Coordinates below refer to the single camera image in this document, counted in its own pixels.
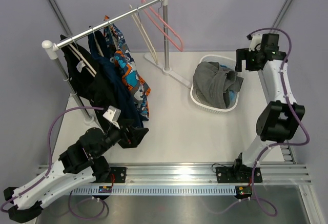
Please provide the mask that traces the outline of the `light blue shorts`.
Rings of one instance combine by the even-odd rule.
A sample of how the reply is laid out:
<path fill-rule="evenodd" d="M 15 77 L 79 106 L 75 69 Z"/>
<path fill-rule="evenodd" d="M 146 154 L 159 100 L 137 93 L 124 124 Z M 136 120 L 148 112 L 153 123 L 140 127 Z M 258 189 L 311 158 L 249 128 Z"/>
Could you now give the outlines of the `light blue shorts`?
<path fill-rule="evenodd" d="M 219 94 L 220 106 L 227 109 L 235 99 L 236 72 L 225 65 L 219 65 Z"/>

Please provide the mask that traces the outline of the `grey knit shorts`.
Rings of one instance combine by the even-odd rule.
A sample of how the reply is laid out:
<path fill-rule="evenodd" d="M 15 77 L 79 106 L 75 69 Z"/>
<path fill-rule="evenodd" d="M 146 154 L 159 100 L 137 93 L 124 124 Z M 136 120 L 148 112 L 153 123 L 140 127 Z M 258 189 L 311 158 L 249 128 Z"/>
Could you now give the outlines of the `grey knit shorts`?
<path fill-rule="evenodd" d="M 218 72 L 220 68 L 218 62 L 201 62 L 193 75 L 193 85 L 197 97 L 205 103 L 214 108 L 224 109 L 220 106 L 219 94 L 219 77 Z M 237 93 L 241 90 L 243 84 L 243 77 L 236 72 L 237 80 L 235 83 L 235 98 Z"/>

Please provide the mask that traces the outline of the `white hanger with grey shorts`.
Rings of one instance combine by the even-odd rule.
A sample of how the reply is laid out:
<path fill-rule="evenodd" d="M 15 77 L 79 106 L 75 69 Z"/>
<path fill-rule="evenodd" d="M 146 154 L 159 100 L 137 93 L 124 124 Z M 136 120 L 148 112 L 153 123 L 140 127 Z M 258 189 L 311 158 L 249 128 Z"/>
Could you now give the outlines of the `white hanger with grey shorts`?
<path fill-rule="evenodd" d="M 147 46 L 147 48 L 148 48 L 154 62 L 155 62 L 155 64 L 158 65 L 159 61 L 158 61 L 156 50 L 155 50 L 155 48 L 154 48 L 154 46 L 153 46 L 153 44 L 152 44 L 146 30 L 145 30 L 145 28 L 144 28 L 144 26 L 141 22 L 138 11 L 137 11 L 137 13 L 132 14 L 132 18 L 133 18 L 133 20 L 134 20 L 140 34 L 141 34 L 141 37 L 143 38 L 143 41 L 145 42 L 145 44 L 146 44 L 146 46 Z"/>

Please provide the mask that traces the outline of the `pink clothes hanger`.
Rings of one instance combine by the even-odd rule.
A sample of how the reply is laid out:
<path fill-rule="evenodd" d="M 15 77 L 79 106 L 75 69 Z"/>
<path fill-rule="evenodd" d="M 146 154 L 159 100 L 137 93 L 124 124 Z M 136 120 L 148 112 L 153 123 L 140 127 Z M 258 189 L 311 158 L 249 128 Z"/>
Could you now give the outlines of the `pink clothes hanger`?
<path fill-rule="evenodd" d="M 162 3 L 162 7 L 164 8 L 164 6 L 168 5 L 168 0 L 160 0 L 160 2 Z M 169 40 L 169 42 L 172 43 L 172 45 L 175 46 L 175 48 L 177 50 L 179 50 L 180 52 L 182 52 L 184 50 L 184 43 L 182 38 L 174 31 L 174 29 L 167 23 L 167 21 L 164 20 L 163 17 L 160 16 L 160 14 L 158 12 L 156 12 L 151 6 L 148 7 L 150 9 L 150 11 L 155 15 L 155 17 L 162 22 L 163 26 L 161 27 L 156 21 L 155 19 L 150 15 L 150 13 L 144 9 L 145 14 L 147 15 L 148 19 L 156 26 L 156 28 Z M 180 45 L 178 45 L 176 42 L 173 41 L 173 39 L 168 35 L 168 33 L 166 33 L 164 31 L 165 29 L 168 29 L 169 31 L 171 31 L 173 33 L 173 35 L 178 39 L 178 41 L 180 42 Z"/>

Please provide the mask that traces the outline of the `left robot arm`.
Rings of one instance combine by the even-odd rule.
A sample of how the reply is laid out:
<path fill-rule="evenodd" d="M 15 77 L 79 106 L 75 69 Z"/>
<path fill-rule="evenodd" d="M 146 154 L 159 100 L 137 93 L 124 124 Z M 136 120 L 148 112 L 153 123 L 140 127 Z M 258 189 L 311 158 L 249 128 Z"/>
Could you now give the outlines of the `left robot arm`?
<path fill-rule="evenodd" d="M 25 223 L 66 193 L 84 184 L 107 181 L 111 169 L 104 154 L 116 144 L 137 147 L 148 131 L 133 126 L 112 126 L 107 133 L 88 129 L 46 171 L 21 187 L 6 188 L 4 197 L 12 207 L 1 211 L 8 213 L 10 220 Z"/>

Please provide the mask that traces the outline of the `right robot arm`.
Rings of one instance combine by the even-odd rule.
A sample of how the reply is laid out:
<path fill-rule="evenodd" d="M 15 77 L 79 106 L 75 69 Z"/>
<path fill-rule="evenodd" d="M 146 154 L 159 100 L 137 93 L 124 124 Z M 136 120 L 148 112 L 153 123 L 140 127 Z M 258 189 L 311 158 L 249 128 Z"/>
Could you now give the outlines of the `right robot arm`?
<path fill-rule="evenodd" d="M 269 152 L 290 140 L 301 126 L 305 107 L 293 96 L 288 77 L 290 52 L 280 51 L 279 30 L 264 29 L 251 32 L 248 48 L 237 49 L 237 72 L 242 71 L 242 62 L 248 71 L 260 71 L 263 75 L 263 89 L 269 101 L 257 119 L 257 136 L 251 145 L 234 160 L 230 175 L 236 182 L 261 182 L 260 163 Z"/>

